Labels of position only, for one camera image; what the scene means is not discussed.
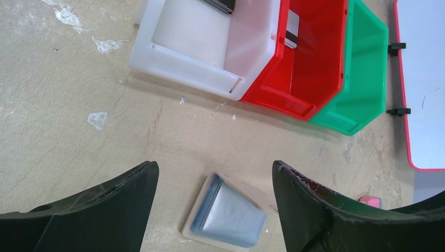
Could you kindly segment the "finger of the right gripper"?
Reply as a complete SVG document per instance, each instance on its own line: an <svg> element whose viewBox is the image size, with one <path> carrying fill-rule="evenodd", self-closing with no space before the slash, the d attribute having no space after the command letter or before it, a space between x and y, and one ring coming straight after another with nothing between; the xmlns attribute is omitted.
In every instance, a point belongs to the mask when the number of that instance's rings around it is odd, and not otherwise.
<svg viewBox="0 0 445 252"><path fill-rule="evenodd" d="M395 208L391 211L403 214L435 214L444 212L444 191L421 202Z"/></svg>

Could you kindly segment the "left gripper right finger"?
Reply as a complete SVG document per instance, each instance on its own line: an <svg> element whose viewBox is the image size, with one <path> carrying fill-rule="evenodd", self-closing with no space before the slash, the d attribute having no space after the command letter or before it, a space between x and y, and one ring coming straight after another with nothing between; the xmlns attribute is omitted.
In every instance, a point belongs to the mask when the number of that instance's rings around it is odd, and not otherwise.
<svg viewBox="0 0 445 252"><path fill-rule="evenodd" d="M272 180L287 251L444 251L444 212L375 208L283 161L274 161Z"/></svg>

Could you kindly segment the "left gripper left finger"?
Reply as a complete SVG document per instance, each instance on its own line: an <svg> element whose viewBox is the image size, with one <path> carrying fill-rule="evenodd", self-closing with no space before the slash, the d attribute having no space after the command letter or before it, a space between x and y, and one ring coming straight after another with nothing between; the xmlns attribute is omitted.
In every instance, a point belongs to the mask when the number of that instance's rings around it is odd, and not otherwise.
<svg viewBox="0 0 445 252"><path fill-rule="evenodd" d="M159 177L156 162L29 212L1 215L1 251L139 251Z"/></svg>

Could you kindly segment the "beige card holder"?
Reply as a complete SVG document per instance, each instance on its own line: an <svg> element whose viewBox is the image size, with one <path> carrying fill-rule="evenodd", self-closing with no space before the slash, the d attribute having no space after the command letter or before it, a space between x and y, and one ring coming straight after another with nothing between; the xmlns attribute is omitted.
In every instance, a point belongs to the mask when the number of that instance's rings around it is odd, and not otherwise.
<svg viewBox="0 0 445 252"><path fill-rule="evenodd" d="M190 210L182 235L226 249L249 251L269 216L278 216L273 196L224 173L210 173Z"/></svg>

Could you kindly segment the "green plastic bin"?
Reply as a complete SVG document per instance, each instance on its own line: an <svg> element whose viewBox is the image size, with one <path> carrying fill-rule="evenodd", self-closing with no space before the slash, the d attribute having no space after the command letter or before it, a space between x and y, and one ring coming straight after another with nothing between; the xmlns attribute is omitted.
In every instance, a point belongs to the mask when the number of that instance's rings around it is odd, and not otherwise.
<svg viewBox="0 0 445 252"><path fill-rule="evenodd" d="M362 1L349 1L344 85L309 122L354 135L384 112L388 27Z"/></svg>

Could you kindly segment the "silver credit card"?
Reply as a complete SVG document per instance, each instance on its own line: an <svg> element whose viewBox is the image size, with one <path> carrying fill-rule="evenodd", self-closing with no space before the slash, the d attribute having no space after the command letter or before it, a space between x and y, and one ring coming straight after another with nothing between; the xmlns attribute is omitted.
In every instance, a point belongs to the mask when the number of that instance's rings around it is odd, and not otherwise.
<svg viewBox="0 0 445 252"><path fill-rule="evenodd" d="M287 29L285 33L285 45L291 49L297 48L300 17L292 10L288 11Z"/></svg>

